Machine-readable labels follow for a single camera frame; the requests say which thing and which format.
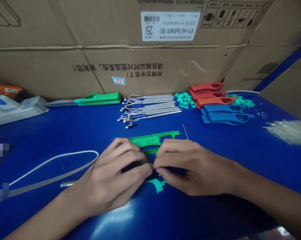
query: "forearm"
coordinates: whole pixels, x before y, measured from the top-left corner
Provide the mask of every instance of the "forearm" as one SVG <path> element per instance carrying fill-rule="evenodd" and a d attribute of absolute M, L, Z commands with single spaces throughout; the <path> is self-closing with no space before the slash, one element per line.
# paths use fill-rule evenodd
<path fill-rule="evenodd" d="M 301 194 L 240 166 L 234 195 L 244 198 L 272 216 L 297 239 L 301 239 Z"/>
<path fill-rule="evenodd" d="M 61 239 L 82 223 L 86 217 L 76 205 L 72 204 L 66 190 L 8 235 L 5 240 Z"/>

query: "cardboard box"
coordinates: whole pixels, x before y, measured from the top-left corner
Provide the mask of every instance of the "cardboard box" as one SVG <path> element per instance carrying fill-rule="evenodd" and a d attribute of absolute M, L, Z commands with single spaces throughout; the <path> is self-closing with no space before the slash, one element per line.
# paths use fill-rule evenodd
<path fill-rule="evenodd" d="M 220 82 L 234 48 L 85 50 L 105 92 L 131 94 L 176 93 L 189 85 Z M 123 78 L 125 85 L 114 84 Z"/>
<path fill-rule="evenodd" d="M 259 95 L 301 119 L 301 58 Z"/>
<path fill-rule="evenodd" d="M 0 79 L 48 98 L 252 90 L 300 43 L 301 0 L 0 0 Z"/>
<path fill-rule="evenodd" d="M 0 79 L 46 98 L 103 93 L 92 71 L 74 71 L 87 61 L 82 50 L 0 51 Z"/>

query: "clear plastic part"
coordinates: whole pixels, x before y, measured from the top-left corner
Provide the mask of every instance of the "clear plastic part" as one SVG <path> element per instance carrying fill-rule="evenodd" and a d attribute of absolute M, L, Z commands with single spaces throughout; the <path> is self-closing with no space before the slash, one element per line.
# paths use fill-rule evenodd
<path fill-rule="evenodd" d="M 275 121 L 264 127 L 268 132 L 291 145 L 301 145 L 301 121 Z"/>

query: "white power cord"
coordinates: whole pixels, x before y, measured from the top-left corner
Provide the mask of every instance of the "white power cord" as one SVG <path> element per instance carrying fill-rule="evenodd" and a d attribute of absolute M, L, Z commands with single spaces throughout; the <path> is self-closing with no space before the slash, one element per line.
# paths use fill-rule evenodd
<path fill-rule="evenodd" d="M 68 156 L 68 155 L 73 155 L 73 154 L 78 154 L 78 153 L 86 153 L 86 152 L 92 152 L 92 153 L 96 153 L 96 157 L 94 160 L 92 160 L 91 162 L 85 164 L 84 166 L 81 166 L 80 168 L 77 168 L 71 172 L 68 172 L 68 173 L 65 173 L 65 174 L 62 174 L 60 176 L 57 176 L 57 177 L 54 177 L 54 178 L 51 178 L 51 179 L 48 179 L 48 180 L 45 180 L 45 181 L 42 181 L 42 182 L 39 182 L 39 183 L 35 183 L 35 184 L 32 184 L 32 185 L 29 185 L 29 186 L 26 186 L 26 187 L 22 187 L 22 188 L 18 188 L 18 189 L 15 189 L 15 190 L 12 190 L 12 191 L 9 191 L 9 197 L 12 197 L 12 196 L 15 196 L 15 195 L 18 195 L 18 194 L 21 194 L 21 193 L 24 193 L 24 192 L 28 192 L 30 190 L 33 190 L 35 188 L 39 188 L 39 187 L 42 187 L 42 186 L 45 186 L 47 184 L 50 184 L 50 183 L 53 183 L 53 182 L 56 182 L 62 178 L 65 178 L 65 177 L 68 177 L 76 172 L 79 172 L 80 170 L 88 167 L 89 165 L 93 164 L 95 162 L 95 160 L 99 157 L 99 153 L 96 152 L 96 151 L 93 151 L 93 150 L 87 150 L 87 151 L 81 151 L 81 152 L 74 152 L 74 153 L 65 153 L 65 154 L 61 154 L 61 155 L 58 155 L 58 156 L 55 156 L 51 159 L 48 159 L 47 161 L 43 162 L 42 164 L 38 165 L 37 167 L 35 167 L 33 170 L 29 171 L 28 173 L 24 174 L 23 176 L 21 176 L 20 178 L 16 179 L 15 181 L 13 181 L 12 183 L 9 184 L 9 186 L 13 185 L 14 183 L 18 182 L 19 180 L 23 179 L 24 177 L 26 177 L 27 175 L 31 174 L 32 172 L 34 172 L 35 170 L 37 170 L 38 168 L 42 167 L 43 165 L 45 165 L 46 163 L 56 159 L 56 158 L 59 158 L 59 157 L 63 157 L 63 156 Z"/>
<path fill-rule="evenodd" d="M 230 92 L 249 92 L 249 93 L 256 93 L 256 94 L 258 94 L 258 93 L 259 93 L 259 92 L 255 92 L 255 91 L 248 91 L 248 90 L 227 91 L 227 93 L 230 93 Z"/>

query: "hand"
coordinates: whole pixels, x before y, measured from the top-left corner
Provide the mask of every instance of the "hand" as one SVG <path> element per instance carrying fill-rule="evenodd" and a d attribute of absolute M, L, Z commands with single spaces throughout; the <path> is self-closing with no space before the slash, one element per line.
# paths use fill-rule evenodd
<path fill-rule="evenodd" d="M 185 176 L 167 166 L 187 170 Z M 218 156 L 189 140 L 165 139 L 157 152 L 154 168 L 173 187 L 190 196 L 232 193 L 240 165 Z"/>
<path fill-rule="evenodd" d="M 121 169 L 140 160 L 148 161 L 136 145 L 127 138 L 116 138 L 87 172 L 62 194 L 66 194 L 73 208 L 85 217 L 125 206 L 152 173 L 152 165 L 146 163 L 121 174 Z"/>

